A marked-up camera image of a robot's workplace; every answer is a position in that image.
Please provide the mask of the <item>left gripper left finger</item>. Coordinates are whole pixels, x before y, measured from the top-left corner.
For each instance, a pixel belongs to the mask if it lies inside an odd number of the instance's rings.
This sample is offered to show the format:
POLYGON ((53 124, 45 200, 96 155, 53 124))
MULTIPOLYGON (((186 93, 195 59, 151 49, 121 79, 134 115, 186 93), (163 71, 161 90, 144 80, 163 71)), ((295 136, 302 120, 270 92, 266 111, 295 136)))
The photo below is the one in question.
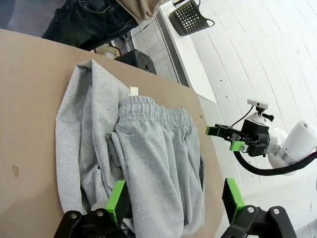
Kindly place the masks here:
POLYGON ((123 219, 129 217, 129 193, 125 180, 119 180, 105 207, 83 215, 68 211, 62 217, 55 238, 126 238, 121 228, 123 219))

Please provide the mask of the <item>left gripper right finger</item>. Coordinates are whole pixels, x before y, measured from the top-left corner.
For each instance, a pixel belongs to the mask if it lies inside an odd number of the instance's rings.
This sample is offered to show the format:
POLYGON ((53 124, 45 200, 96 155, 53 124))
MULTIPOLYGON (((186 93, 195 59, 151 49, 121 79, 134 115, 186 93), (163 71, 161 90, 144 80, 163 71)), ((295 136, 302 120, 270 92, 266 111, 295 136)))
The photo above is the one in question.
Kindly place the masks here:
POLYGON ((230 226, 222 238, 295 238, 296 233, 286 210, 273 206, 267 211, 246 205, 232 178, 224 181, 222 200, 230 226))

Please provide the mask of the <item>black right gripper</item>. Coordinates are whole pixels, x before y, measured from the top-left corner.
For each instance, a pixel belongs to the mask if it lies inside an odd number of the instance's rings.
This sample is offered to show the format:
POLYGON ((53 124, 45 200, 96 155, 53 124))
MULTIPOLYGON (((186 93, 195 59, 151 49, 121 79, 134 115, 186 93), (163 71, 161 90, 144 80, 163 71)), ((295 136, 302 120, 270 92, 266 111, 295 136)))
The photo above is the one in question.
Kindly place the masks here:
POLYGON ((244 141, 232 141, 229 150, 232 152, 247 152, 250 157, 256 157, 264 154, 269 146, 269 126, 246 119, 241 131, 231 126, 215 124, 208 126, 206 135, 216 136, 223 139, 242 138, 244 141))

